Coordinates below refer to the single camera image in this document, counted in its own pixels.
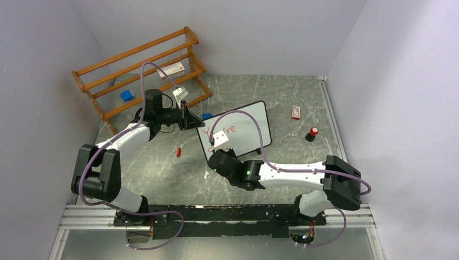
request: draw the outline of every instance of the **red marker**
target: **red marker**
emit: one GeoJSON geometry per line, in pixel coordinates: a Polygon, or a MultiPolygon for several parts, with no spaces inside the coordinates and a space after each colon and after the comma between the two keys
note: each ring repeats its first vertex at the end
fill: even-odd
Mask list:
{"type": "Polygon", "coordinates": [[[306,141],[312,142],[316,138],[316,135],[319,133],[319,128],[312,127],[309,133],[306,135],[306,141]]]}

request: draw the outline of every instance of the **blue block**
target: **blue block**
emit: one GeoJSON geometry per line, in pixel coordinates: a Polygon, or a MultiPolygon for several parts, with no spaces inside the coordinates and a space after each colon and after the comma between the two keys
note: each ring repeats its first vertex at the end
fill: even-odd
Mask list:
{"type": "Polygon", "coordinates": [[[128,89],[127,91],[124,91],[121,93],[120,97],[124,100],[124,101],[129,101],[129,100],[132,100],[134,99],[134,94],[132,94],[132,92],[128,89]]]}
{"type": "Polygon", "coordinates": [[[202,114],[202,119],[208,119],[208,118],[211,118],[212,117],[212,113],[204,113],[202,114]]]}

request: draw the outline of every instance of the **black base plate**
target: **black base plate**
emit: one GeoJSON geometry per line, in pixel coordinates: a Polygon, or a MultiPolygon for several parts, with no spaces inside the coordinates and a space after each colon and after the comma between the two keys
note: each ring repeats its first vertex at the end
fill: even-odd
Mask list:
{"type": "MultiPolygon", "coordinates": [[[[185,225],[180,237],[219,237],[271,235],[288,238],[289,226],[325,225],[324,212],[311,218],[297,213],[293,204],[260,205],[148,205],[150,212],[173,210],[180,212],[185,225]]],[[[168,239],[180,227],[180,217],[176,214],[154,216],[153,239],[168,239]]],[[[118,212],[114,226],[139,226],[129,220],[129,215],[118,212]]],[[[150,226],[149,217],[140,224],[150,226]]]]}

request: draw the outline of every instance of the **marble surface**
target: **marble surface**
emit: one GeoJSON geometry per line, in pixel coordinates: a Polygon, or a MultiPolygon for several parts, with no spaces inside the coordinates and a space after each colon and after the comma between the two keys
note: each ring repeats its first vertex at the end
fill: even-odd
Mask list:
{"type": "MultiPolygon", "coordinates": [[[[272,75],[212,75],[204,74],[211,98],[195,105],[191,111],[219,114],[251,102],[263,100],[267,106],[272,144],[265,151],[271,162],[307,164],[338,155],[337,141],[332,134],[329,115],[316,77],[272,75]],[[301,107],[301,119],[291,119],[292,106],[301,107]],[[312,126],[320,130],[314,142],[305,135],[312,126]]],[[[194,81],[183,86],[190,92],[190,101],[203,94],[194,81]]],[[[122,127],[137,107],[113,118],[122,127]]],[[[163,131],[172,127],[163,126],[163,131]]],[[[105,141],[112,133],[101,124],[97,142],[105,141]]],[[[261,159],[250,153],[239,159],[261,159]]],[[[206,164],[195,129],[161,133],[138,148],[121,163],[122,183],[132,191],[148,198],[150,204],[258,204],[293,203],[299,194],[311,190],[299,187],[277,187],[269,190],[245,191],[231,186],[227,180],[206,164]],[[181,157],[177,158],[177,148],[181,157]]]]}

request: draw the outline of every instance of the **whiteboard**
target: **whiteboard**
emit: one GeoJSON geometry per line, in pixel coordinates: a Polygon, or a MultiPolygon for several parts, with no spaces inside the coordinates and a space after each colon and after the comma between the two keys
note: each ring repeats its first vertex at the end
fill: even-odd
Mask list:
{"type": "MultiPolygon", "coordinates": [[[[260,126],[263,145],[266,147],[271,144],[270,123],[268,122],[266,104],[264,101],[257,101],[233,110],[242,110],[250,113],[260,126]]],[[[206,160],[209,160],[212,155],[212,145],[209,142],[211,128],[217,118],[222,114],[223,113],[204,120],[206,126],[196,129],[206,160]]],[[[253,152],[260,148],[260,138],[258,137],[257,127],[252,119],[245,114],[233,113],[226,115],[218,122],[214,132],[216,133],[221,130],[224,130],[228,135],[236,156],[253,152]]]]}

